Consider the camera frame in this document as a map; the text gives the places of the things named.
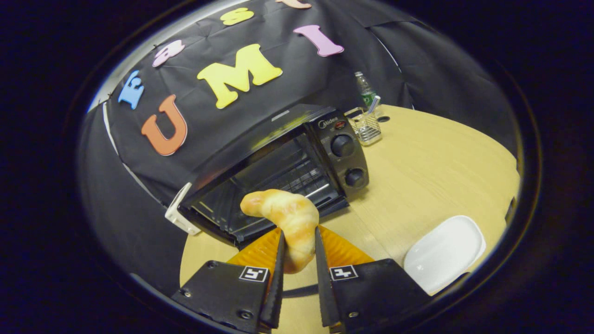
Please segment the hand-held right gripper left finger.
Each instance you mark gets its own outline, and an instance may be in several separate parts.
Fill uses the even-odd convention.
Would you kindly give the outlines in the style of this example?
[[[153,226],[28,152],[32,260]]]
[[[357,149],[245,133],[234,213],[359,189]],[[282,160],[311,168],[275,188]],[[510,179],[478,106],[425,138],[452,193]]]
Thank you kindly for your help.
[[[245,247],[234,263],[203,264],[172,300],[201,320],[269,334],[279,326],[285,249],[284,233],[276,228]]]

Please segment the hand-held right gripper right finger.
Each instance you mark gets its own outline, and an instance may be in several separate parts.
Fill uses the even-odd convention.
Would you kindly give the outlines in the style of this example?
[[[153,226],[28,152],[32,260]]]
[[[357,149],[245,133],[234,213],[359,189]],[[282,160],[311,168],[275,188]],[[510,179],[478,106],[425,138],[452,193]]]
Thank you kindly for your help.
[[[432,301],[390,258],[331,266],[329,235],[315,232],[321,320],[331,334],[379,334]]]

